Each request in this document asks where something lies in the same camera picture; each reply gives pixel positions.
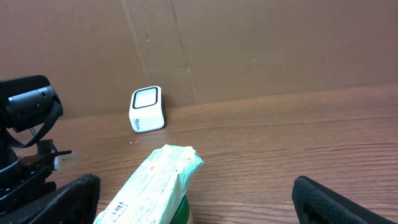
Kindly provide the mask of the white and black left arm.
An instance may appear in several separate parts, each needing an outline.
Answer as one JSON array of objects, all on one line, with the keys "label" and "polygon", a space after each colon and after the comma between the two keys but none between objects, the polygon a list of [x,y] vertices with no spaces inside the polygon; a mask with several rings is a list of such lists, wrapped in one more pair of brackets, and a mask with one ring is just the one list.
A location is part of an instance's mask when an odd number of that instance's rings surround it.
[{"label": "white and black left arm", "polygon": [[46,178],[61,153],[44,136],[63,115],[47,77],[1,81],[1,216],[56,189]]}]

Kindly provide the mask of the mint green wipes pack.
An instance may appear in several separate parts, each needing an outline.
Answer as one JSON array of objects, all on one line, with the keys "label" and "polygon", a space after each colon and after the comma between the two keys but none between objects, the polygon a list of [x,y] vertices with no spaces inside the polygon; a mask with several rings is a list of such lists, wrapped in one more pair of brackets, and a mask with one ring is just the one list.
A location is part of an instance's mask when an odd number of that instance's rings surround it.
[{"label": "mint green wipes pack", "polygon": [[166,144],[154,150],[94,222],[170,224],[203,164],[191,146]]}]

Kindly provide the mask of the white barcode scanner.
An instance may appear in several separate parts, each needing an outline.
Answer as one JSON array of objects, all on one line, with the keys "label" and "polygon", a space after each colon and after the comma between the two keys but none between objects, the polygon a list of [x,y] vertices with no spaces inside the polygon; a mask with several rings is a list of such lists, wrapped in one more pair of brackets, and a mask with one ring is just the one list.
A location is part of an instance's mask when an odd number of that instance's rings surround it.
[{"label": "white barcode scanner", "polygon": [[149,86],[132,94],[129,120],[136,133],[162,129],[165,126],[165,103],[162,89]]}]

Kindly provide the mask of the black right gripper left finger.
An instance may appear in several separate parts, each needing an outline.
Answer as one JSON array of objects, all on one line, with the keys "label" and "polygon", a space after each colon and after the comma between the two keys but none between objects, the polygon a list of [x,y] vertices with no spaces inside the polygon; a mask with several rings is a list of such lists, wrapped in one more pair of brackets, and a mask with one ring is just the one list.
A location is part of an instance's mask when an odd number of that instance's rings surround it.
[{"label": "black right gripper left finger", "polygon": [[1,224],[92,224],[100,197],[100,178],[85,174],[1,218]]}]

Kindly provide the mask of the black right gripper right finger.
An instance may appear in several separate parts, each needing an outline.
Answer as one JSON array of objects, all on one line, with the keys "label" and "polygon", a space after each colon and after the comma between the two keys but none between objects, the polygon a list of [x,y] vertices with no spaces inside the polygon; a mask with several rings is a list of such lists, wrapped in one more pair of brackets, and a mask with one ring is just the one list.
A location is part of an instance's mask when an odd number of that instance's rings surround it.
[{"label": "black right gripper right finger", "polygon": [[301,224],[394,224],[303,175],[294,181],[292,200]]}]

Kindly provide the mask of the green lidded jar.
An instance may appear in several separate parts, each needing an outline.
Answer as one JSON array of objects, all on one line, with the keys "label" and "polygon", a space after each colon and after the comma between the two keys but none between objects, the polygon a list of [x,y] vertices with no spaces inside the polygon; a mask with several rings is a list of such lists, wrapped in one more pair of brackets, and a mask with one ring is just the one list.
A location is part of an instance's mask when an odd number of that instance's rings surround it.
[{"label": "green lidded jar", "polygon": [[186,196],[180,202],[170,224],[194,224],[192,211],[190,210],[190,204]]}]

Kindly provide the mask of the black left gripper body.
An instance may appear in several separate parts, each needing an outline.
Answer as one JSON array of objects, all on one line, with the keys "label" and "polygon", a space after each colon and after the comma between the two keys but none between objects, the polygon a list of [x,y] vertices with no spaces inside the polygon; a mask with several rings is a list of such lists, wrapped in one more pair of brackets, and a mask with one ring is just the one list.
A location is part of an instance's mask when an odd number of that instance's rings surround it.
[{"label": "black left gripper body", "polygon": [[1,141],[1,214],[7,215],[56,189],[46,178],[56,169],[54,160],[71,151],[58,151],[53,141],[40,140],[37,154],[18,157],[13,147]]}]

